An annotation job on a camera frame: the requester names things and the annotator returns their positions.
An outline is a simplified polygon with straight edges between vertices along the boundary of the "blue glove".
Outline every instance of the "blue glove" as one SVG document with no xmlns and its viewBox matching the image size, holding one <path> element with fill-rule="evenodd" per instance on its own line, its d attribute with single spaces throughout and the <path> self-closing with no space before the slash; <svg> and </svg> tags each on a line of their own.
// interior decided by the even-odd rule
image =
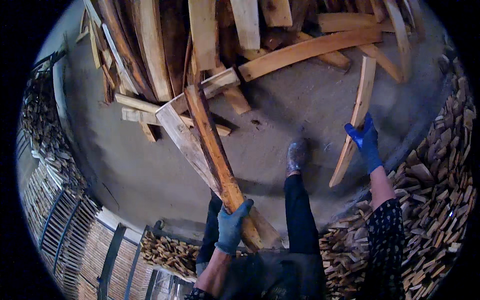
<svg viewBox="0 0 480 300">
<path fill-rule="evenodd" d="M 357 144 L 360 154 L 367 164 L 368 175 L 370 175 L 373 170 L 383 165 L 380 156 L 378 155 L 378 133 L 373 125 L 370 113 L 367 113 L 365 116 L 365 125 L 363 126 L 362 131 L 356 130 L 350 123 L 345 124 L 345 131 Z"/>
<path fill-rule="evenodd" d="M 222 205 L 218 214 L 218 242 L 215 243 L 221 252 L 235 255 L 237 246 L 240 243 L 240 231 L 243 217 L 248 215 L 253 206 L 253 200 L 248 199 L 240 207 L 229 215 Z"/>
</svg>

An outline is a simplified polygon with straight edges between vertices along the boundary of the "black pants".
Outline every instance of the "black pants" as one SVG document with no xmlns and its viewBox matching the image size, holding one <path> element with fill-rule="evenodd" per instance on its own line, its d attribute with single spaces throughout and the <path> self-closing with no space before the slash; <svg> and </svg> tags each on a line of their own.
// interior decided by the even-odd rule
<svg viewBox="0 0 480 300">
<path fill-rule="evenodd" d="M 319 254 L 318 231 L 301 175 L 292 175 L 285 179 L 284 192 L 290 252 Z M 204 238 L 197 257 L 198 264 L 210 261 L 215 243 L 218 241 L 217 216 L 222 207 L 222 201 L 215 193 L 211 194 Z"/>
</svg>

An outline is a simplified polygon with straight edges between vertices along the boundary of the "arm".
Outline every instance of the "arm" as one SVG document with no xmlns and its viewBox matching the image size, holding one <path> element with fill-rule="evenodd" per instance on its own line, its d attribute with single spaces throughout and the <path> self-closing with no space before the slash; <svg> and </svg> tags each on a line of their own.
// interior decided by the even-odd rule
<svg viewBox="0 0 480 300">
<path fill-rule="evenodd" d="M 232 256 L 237 252 L 237 246 L 240 243 L 240 230 L 243 218 L 248 215 L 253 200 L 249 199 L 242 203 L 240 207 L 231 215 L 227 213 L 222 206 L 218 214 L 218 241 L 215 243 L 215 250 L 207 268 L 198 277 L 193 291 L 186 299 L 199 299 L 195 293 L 206 292 L 208 295 L 203 299 L 218 298 L 222 292 L 228 267 L 232 261 Z"/>
<path fill-rule="evenodd" d="M 365 118 L 362 131 L 350 124 L 345 130 L 367 164 L 372 184 L 373 214 L 367 220 L 370 257 L 358 299 L 404 299 L 401 280 L 402 254 L 405 241 L 402 210 L 395 197 L 378 155 L 378 133 L 370 114 Z"/>
</svg>

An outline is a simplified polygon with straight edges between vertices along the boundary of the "foot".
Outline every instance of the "foot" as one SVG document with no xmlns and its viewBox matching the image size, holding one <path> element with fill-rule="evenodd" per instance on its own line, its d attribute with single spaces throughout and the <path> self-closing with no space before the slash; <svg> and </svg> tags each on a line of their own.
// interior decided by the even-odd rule
<svg viewBox="0 0 480 300">
<path fill-rule="evenodd" d="M 304 138 L 295 139 L 287 150 L 287 177 L 300 174 L 307 160 L 307 141 Z"/>
</svg>

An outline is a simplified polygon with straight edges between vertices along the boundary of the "black patterned sleeve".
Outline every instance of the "black patterned sleeve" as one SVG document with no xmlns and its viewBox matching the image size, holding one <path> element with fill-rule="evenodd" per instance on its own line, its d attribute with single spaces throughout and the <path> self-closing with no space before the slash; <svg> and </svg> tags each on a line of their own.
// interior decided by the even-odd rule
<svg viewBox="0 0 480 300">
<path fill-rule="evenodd" d="M 401 280 L 405 242 L 397 199 L 379 206 L 367 220 L 370 258 L 358 299 L 405 299 Z"/>
<path fill-rule="evenodd" d="M 199 288 L 193 288 L 190 295 L 185 295 L 183 298 L 185 300 L 215 300 L 212 295 Z"/>
</svg>

